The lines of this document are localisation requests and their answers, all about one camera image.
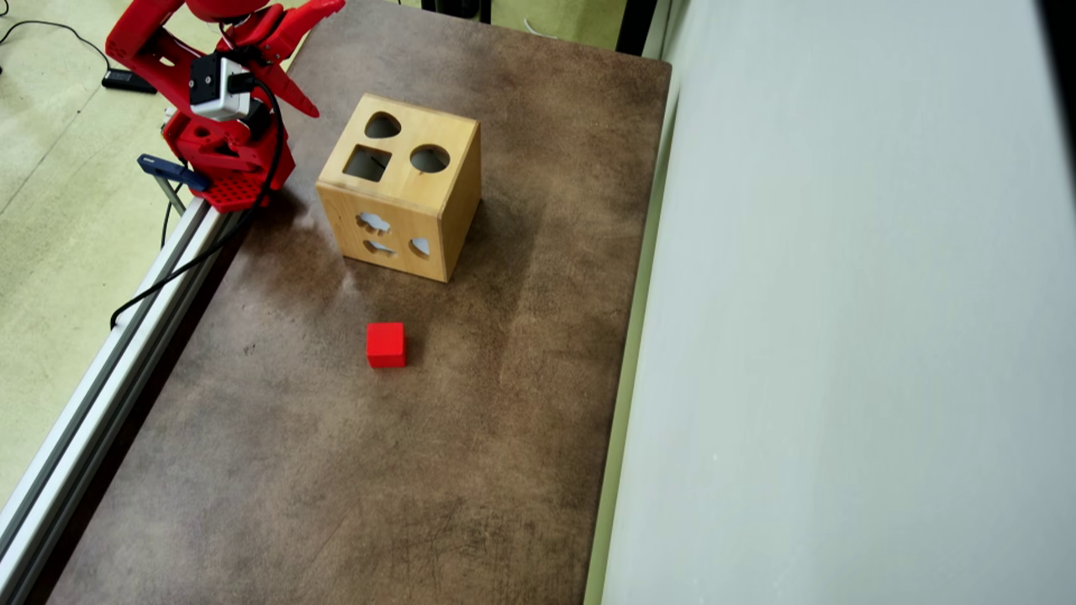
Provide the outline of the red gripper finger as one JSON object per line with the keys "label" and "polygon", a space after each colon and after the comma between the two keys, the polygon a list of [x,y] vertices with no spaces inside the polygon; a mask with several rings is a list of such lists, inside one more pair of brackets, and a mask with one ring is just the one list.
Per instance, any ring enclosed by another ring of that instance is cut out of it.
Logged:
{"label": "red gripper finger", "polygon": [[286,10],[277,24],[277,57],[288,58],[303,38],[323,19],[345,8],[345,1],[308,1]]}
{"label": "red gripper finger", "polygon": [[301,92],[300,86],[278,64],[252,64],[252,73],[277,96],[311,118],[318,118],[318,107]]}

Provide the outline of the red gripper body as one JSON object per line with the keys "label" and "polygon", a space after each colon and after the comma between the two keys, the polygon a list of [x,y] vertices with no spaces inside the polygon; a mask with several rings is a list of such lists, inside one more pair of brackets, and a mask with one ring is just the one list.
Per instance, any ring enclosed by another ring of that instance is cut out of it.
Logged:
{"label": "red gripper body", "polygon": [[295,8],[243,8],[220,19],[220,50],[261,79],[287,76],[295,50]]}

